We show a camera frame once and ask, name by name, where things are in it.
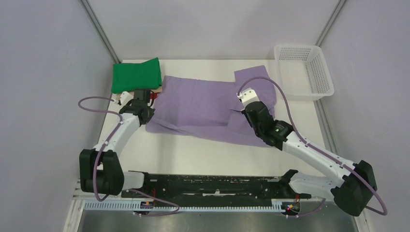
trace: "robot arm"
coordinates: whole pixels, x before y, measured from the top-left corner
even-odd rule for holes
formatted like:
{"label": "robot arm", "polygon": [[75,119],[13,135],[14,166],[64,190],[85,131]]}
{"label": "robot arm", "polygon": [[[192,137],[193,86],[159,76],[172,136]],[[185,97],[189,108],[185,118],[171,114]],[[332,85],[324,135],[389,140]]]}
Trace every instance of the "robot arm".
{"label": "robot arm", "polygon": [[99,164],[103,169],[97,170],[97,192],[101,194],[118,195],[124,189],[139,189],[144,182],[141,172],[123,172],[119,163],[119,155],[126,143],[141,125],[146,124],[154,115],[154,109],[148,107],[149,89],[137,89],[134,96],[123,92],[115,102],[123,107],[119,111],[122,121],[117,120],[104,139],[92,149],[84,149],[80,153],[80,183],[81,190],[93,192],[93,167],[97,154],[103,144]]}
{"label": "robot arm", "polygon": [[[314,145],[303,135],[301,136],[303,136],[306,143],[302,142],[292,125],[272,118],[267,107],[259,101],[253,89],[248,88],[242,91],[238,97],[245,107],[242,114],[245,115],[250,126],[254,129],[256,136],[269,146],[274,146],[279,150],[297,156],[325,175],[325,177],[310,176],[299,173],[297,170],[289,170],[285,176],[291,175],[289,185],[296,193],[307,193],[312,196],[334,199],[336,205],[346,213],[353,216],[360,215],[373,194],[343,166],[347,165],[355,170],[374,190],[377,190],[370,164],[364,161],[356,164],[351,160],[337,156],[324,148]],[[309,147],[308,144],[326,151],[328,155],[339,160],[342,164],[337,164],[330,158],[325,157]]]}

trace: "gray wall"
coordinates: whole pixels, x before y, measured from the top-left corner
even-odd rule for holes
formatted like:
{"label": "gray wall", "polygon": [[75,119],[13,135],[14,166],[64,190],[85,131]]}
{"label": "gray wall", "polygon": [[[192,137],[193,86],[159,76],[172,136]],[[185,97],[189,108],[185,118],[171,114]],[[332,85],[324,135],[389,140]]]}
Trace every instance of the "gray wall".
{"label": "gray wall", "polygon": [[[389,215],[378,232],[408,231],[410,1],[351,0],[322,46],[335,85],[325,108],[341,155],[373,165]],[[381,209],[373,198],[370,205]]]}
{"label": "gray wall", "polygon": [[337,0],[89,0],[123,59],[265,59],[315,44]]}
{"label": "gray wall", "polygon": [[112,61],[79,1],[0,4],[0,231],[61,231],[103,121],[77,101],[109,96]]}

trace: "metal floor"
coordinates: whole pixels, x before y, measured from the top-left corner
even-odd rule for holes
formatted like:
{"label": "metal floor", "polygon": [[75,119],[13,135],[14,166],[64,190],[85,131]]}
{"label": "metal floor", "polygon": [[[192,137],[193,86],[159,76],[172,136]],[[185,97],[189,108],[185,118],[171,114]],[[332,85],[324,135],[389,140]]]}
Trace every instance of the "metal floor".
{"label": "metal floor", "polygon": [[[302,212],[318,203],[302,202]],[[120,211],[84,211],[79,232],[357,232],[354,217],[333,203],[314,215],[286,219],[275,213],[180,213],[139,217]]]}

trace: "red component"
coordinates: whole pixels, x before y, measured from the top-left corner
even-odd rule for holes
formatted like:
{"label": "red component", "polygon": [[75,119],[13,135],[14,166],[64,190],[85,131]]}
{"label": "red component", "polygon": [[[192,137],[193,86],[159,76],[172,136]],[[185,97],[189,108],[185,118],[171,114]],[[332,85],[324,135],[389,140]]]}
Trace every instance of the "red component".
{"label": "red component", "polygon": [[149,98],[150,99],[156,99],[157,96],[158,96],[158,93],[154,93],[154,94],[150,93]]}
{"label": "red component", "polygon": [[152,189],[153,197],[155,197],[155,188]]}

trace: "green towel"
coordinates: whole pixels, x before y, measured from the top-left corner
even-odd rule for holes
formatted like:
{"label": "green towel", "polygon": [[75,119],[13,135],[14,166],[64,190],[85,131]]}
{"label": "green towel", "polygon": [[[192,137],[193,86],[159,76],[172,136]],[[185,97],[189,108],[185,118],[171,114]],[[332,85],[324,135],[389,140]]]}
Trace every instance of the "green towel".
{"label": "green towel", "polygon": [[140,64],[114,64],[111,92],[121,93],[134,89],[157,89],[162,85],[158,58]]}

